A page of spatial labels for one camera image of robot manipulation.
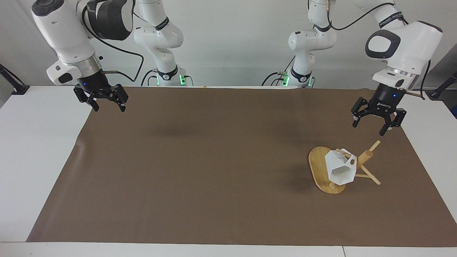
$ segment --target cylindrical wooden rod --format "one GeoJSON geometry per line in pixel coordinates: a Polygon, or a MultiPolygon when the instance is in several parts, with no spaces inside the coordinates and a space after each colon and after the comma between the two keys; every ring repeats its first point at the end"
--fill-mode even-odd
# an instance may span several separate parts
{"type": "Polygon", "coordinates": [[[370,151],[374,151],[376,149],[376,147],[381,143],[381,141],[376,141],[376,143],[374,143],[374,145],[370,148],[370,151]]]}
{"type": "Polygon", "coordinates": [[[337,149],[336,151],[339,152],[340,154],[346,156],[347,158],[351,158],[352,157],[352,155],[350,155],[350,154],[348,154],[348,153],[346,153],[346,152],[344,152],[344,151],[342,151],[340,149],[337,149]]]}
{"type": "Polygon", "coordinates": [[[366,150],[363,152],[357,159],[357,169],[360,168],[360,166],[364,165],[371,157],[373,157],[372,151],[366,150]]]}
{"type": "Polygon", "coordinates": [[[368,175],[370,176],[370,178],[378,185],[381,185],[381,182],[370,172],[367,170],[367,168],[365,168],[365,166],[360,166],[360,168],[362,168],[362,170],[368,175]]]}
{"type": "Polygon", "coordinates": [[[371,178],[369,175],[366,174],[356,174],[356,177],[371,178]]]}

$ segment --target wooden stand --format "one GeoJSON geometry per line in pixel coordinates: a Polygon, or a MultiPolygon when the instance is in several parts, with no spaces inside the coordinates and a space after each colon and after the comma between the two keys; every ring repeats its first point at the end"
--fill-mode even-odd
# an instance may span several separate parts
{"type": "Polygon", "coordinates": [[[325,156],[331,151],[327,147],[316,147],[311,150],[308,156],[311,172],[313,173],[314,182],[320,190],[329,194],[341,193],[346,185],[338,186],[329,180],[327,173],[327,165],[325,163],[325,156]]]}
{"type": "MultiPolygon", "coordinates": [[[[356,177],[364,177],[372,179],[377,185],[381,185],[381,182],[367,169],[364,164],[373,157],[373,151],[381,142],[378,140],[369,150],[363,152],[357,158],[357,169],[362,169],[365,174],[356,174],[356,177]]],[[[329,180],[329,175],[327,173],[327,165],[325,163],[325,156],[331,149],[323,146],[319,146],[311,150],[308,156],[309,165],[311,167],[311,172],[313,173],[314,182],[317,187],[328,194],[338,194],[341,193],[346,185],[339,186],[329,180]]],[[[337,149],[339,153],[350,158],[351,155],[337,149]]]]}

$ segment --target black stand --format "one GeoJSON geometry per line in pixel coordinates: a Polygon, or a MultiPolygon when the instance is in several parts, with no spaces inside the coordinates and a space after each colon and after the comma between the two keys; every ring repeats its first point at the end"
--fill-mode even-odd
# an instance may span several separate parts
{"type": "Polygon", "coordinates": [[[0,64],[0,74],[14,87],[14,91],[11,95],[23,95],[30,88],[29,85],[21,85],[16,80],[11,77],[11,75],[5,70],[5,68],[0,64]]]}
{"type": "Polygon", "coordinates": [[[433,90],[430,93],[427,93],[431,98],[439,98],[441,96],[441,93],[444,92],[450,85],[454,84],[457,82],[457,72],[452,75],[449,79],[447,79],[440,87],[437,89],[433,90]]]}

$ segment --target wooden peg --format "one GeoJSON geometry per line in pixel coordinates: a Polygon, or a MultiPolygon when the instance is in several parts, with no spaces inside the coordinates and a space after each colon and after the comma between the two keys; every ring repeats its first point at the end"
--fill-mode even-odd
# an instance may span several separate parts
{"type": "Polygon", "coordinates": [[[340,154],[346,156],[347,158],[351,158],[352,157],[352,155],[342,151],[341,149],[337,149],[336,151],[339,152],[340,154]]]}
{"type": "Polygon", "coordinates": [[[338,185],[330,181],[330,188],[335,189],[338,185]]]}
{"type": "Polygon", "coordinates": [[[381,182],[369,171],[365,166],[361,165],[360,168],[372,179],[376,184],[381,185],[381,182]]]}
{"type": "Polygon", "coordinates": [[[356,174],[356,177],[370,178],[370,176],[366,174],[356,174]]]}
{"type": "Polygon", "coordinates": [[[373,152],[373,151],[376,149],[376,147],[377,147],[377,146],[378,146],[380,143],[381,143],[381,141],[379,141],[379,140],[378,140],[378,141],[376,141],[376,143],[374,143],[374,145],[373,145],[373,146],[371,146],[371,148],[370,148],[370,151],[372,151],[372,152],[373,152]]]}
{"type": "Polygon", "coordinates": [[[358,158],[357,158],[357,169],[360,168],[360,166],[364,165],[369,159],[373,157],[373,152],[370,150],[366,150],[363,152],[358,158]]]}

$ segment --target wooden stick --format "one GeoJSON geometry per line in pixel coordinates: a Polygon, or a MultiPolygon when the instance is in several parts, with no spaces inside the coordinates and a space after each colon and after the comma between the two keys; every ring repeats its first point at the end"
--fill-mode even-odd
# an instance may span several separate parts
{"type": "Polygon", "coordinates": [[[351,158],[352,157],[352,155],[350,155],[350,154],[348,154],[348,153],[346,153],[346,152],[344,152],[344,151],[342,151],[340,149],[337,149],[336,151],[339,152],[340,154],[346,156],[347,158],[351,158]]]}
{"type": "Polygon", "coordinates": [[[361,165],[360,168],[378,185],[381,185],[381,182],[369,171],[365,166],[361,165]]]}
{"type": "Polygon", "coordinates": [[[370,178],[369,175],[365,175],[365,174],[356,174],[356,177],[370,178]]]}
{"type": "Polygon", "coordinates": [[[360,166],[364,165],[369,159],[373,157],[373,152],[370,150],[366,150],[363,152],[358,158],[357,158],[357,169],[360,168],[360,166]]]}
{"type": "Polygon", "coordinates": [[[420,94],[414,94],[414,93],[411,93],[411,92],[408,92],[408,91],[405,92],[405,95],[410,95],[410,96],[415,96],[415,97],[422,98],[422,96],[420,94]]]}
{"type": "Polygon", "coordinates": [[[374,143],[374,145],[370,148],[370,151],[374,151],[376,149],[376,147],[381,143],[381,141],[376,141],[376,143],[374,143]]]}

